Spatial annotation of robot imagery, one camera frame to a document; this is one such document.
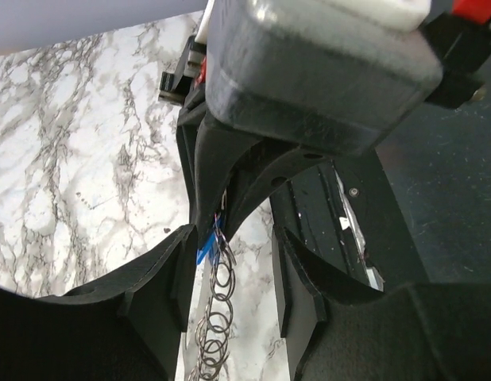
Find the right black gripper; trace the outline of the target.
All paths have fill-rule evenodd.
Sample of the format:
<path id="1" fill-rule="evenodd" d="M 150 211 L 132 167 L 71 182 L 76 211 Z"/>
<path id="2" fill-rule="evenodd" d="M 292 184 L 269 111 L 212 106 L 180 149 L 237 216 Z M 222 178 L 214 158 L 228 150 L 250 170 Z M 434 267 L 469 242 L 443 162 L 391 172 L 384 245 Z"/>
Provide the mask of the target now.
<path id="1" fill-rule="evenodd" d="M 225 236 L 230 239 L 281 185 L 330 158 L 300 145 L 259 144 L 263 137 L 213 118 L 206 103 L 206 57 L 207 46 L 189 36 L 175 71 L 164 71 L 159 86 L 160 100 L 181 107 L 176 144 L 199 242 L 207 240 L 228 184 Z"/>

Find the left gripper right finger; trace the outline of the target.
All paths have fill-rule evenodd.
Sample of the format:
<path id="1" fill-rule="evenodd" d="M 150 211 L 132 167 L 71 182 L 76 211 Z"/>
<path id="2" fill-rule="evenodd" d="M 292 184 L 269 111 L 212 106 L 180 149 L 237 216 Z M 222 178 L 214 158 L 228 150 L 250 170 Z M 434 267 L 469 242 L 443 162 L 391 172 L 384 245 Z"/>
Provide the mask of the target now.
<path id="1" fill-rule="evenodd" d="M 380 292 L 280 226 L 273 270 L 290 379 L 491 380 L 491 284 Z"/>

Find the blue tagged key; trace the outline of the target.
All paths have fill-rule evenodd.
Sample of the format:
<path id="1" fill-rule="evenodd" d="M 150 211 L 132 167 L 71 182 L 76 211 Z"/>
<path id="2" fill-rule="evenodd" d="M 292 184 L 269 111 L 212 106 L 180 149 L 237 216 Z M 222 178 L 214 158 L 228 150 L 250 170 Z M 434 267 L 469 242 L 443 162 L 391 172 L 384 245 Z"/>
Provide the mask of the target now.
<path id="1" fill-rule="evenodd" d="M 208 237 L 203 247 L 198 250 L 196 255 L 196 264 L 200 265 L 205 260 L 208 260 L 210 264 L 213 264 L 217 252 L 218 252 L 218 238 L 216 232 L 213 232 Z"/>

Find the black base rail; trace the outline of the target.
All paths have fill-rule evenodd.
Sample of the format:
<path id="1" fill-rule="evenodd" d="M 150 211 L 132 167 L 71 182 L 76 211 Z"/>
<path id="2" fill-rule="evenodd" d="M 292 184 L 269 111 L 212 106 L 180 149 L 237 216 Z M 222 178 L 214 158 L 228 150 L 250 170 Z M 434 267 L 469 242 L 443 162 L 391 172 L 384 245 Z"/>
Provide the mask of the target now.
<path id="1" fill-rule="evenodd" d="M 270 196 L 273 220 L 315 255 L 375 290 L 429 278 L 376 154 L 300 173 Z"/>

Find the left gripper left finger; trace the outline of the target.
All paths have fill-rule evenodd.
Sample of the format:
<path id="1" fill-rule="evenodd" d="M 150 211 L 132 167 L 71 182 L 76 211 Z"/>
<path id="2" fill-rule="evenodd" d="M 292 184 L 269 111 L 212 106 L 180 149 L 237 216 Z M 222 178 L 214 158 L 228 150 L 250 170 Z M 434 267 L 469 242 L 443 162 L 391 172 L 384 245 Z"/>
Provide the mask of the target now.
<path id="1" fill-rule="evenodd" d="M 0 287 L 0 380 L 172 380 L 188 327 L 197 232 L 61 296 Z"/>

